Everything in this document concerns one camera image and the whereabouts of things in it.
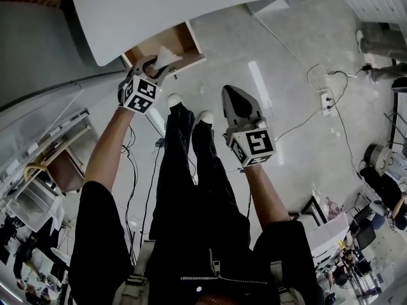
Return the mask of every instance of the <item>person's leg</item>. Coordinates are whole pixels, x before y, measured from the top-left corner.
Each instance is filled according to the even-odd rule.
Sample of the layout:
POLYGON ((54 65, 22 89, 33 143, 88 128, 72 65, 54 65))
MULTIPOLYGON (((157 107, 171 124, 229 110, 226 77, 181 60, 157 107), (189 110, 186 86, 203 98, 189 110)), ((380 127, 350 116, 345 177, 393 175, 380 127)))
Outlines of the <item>person's leg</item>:
POLYGON ((359 47, 364 54, 375 54, 383 57, 393 58, 400 62, 407 62, 406 45, 389 45, 380 42, 369 42, 362 38, 359 47))
POLYGON ((372 68, 372 70, 370 70, 370 78, 373 83, 377 83, 385 79, 395 80, 405 76, 407 76, 407 64, 405 63, 379 69, 372 68))
POLYGON ((193 187, 188 164, 191 132, 195 117, 182 103, 170 108, 165 131, 165 152, 158 176, 156 207, 149 232, 155 240, 162 225, 167 225, 165 217, 168 205, 174 198, 182 198, 193 187))
POLYGON ((198 186, 208 189, 219 198, 237 209, 235 195, 216 154, 212 125, 200 121, 192 132, 192 146, 198 160, 198 186))

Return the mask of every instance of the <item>zipper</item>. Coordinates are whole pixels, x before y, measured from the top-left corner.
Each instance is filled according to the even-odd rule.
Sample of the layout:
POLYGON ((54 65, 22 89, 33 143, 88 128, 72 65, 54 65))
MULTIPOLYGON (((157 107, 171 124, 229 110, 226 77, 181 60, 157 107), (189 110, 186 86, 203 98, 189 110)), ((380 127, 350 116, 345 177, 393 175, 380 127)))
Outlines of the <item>zipper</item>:
POLYGON ((223 278, 221 276, 221 261, 213 260, 213 254, 212 254, 211 248, 209 249, 209 262, 210 262, 210 268, 211 268, 212 272, 214 273, 215 277, 181 277, 181 280, 226 280, 226 281, 232 281, 232 282, 237 282, 237 283, 267 285, 267 282, 265 282, 265 281, 236 280, 236 279, 223 278))

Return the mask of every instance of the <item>power strip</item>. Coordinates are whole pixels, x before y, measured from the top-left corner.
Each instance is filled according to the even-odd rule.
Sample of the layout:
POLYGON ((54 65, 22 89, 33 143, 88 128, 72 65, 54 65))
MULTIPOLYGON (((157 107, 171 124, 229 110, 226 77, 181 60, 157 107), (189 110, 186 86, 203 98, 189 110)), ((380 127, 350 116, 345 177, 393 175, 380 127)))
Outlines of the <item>power strip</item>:
POLYGON ((322 93, 319 95, 319 98, 321 100, 321 111, 323 116, 327 116, 331 111, 332 107, 328 109, 329 106, 329 98, 328 98, 328 93, 322 93))

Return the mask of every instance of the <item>drawer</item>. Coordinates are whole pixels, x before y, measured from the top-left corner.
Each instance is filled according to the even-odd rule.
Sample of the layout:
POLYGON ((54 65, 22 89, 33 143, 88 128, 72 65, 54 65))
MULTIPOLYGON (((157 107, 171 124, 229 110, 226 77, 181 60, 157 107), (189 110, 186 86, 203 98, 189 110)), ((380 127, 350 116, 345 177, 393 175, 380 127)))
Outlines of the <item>drawer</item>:
POLYGON ((128 66, 132 67, 142 57, 157 55, 161 46, 165 46, 172 53, 183 58, 169 65, 168 76, 178 74, 206 60, 189 22, 181 23, 154 35, 121 56, 128 66))

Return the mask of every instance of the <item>concrete floor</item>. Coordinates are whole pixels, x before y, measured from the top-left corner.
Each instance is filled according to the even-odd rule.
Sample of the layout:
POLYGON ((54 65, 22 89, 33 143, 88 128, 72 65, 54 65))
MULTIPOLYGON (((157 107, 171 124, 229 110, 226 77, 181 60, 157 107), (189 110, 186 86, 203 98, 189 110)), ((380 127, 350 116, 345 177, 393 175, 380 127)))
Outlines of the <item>concrete floor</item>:
MULTIPOLYGON (((167 78, 162 86, 163 95, 155 105, 165 119, 169 113, 166 96, 177 92, 196 115, 205 109, 214 113, 217 152, 229 172, 229 180, 243 214, 247 213, 249 187, 244 174, 236 171, 239 163, 221 136, 227 127, 221 105, 222 87, 235 85, 266 101, 264 94, 261 99, 255 82, 257 80, 261 85, 260 73, 270 99, 264 104, 264 114, 275 137, 278 137, 320 109, 319 94, 307 82, 309 68, 321 64, 328 71, 341 70, 354 74, 365 63, 365 56, 358 52, 354 36, 360 23, 344 0, 311 0, 287 10, 263 14, 261 18, 298 56, 301 63, 243 6, 219 10, 191 21, 207 61, 180 73, 177 80, 167 78)), ((378 66, 390 65, 387 58, 371 55, 366 58, 378 66)), ((313 74, 322 87, 332 89, 335 98, 340 96, 345 76, 327 76, 321 67, 316 68, 313 74)), ((392 110, 390 86, 390 81, 372 86, 366 76, 359 73, 357 78, 349 79, 346 94, 338 103, 356 168, 370 143, 384 143, 389 136, 390 125, 383 112, 392 110)), ((116 106, 116 87, 112 87, 110 94, 89 108, 97 134, 103 132, 116 106)), ((139 181, 130 204, 129 220, 137 224, 135 230, 138 231, 153 173, 155 142, 160 136, 142 116, 135 116, 132 128, 136 135, 132 152, 139 169, 139 181)), ((81 150, 85 163, 90 152, 89 148, 81 150)), ((196 164, 192 148, 190 155, 196 164)), ((161 150, 145 232, 149 231, 155 206, 156 179, 162 156, 161 150)), ((301 209, 313 188, 318 189, 323 198, 329 196, 341 206, 364 186, 352 168, 345 134, 336 111, 328 116, 319 112, 305 126, 281 138, 277 142, 277 154, 263 167, 289 210, 301 209)), ((122 157, 113 195, 123 223, 132 182, 131 164, 126 157, 122 157)), ((261 232, 254 208, 250 220, 254 243, 261 232)), ((176 234, 182 236, 181 227, 174 227, 174 232, 174 238, 176 234)))

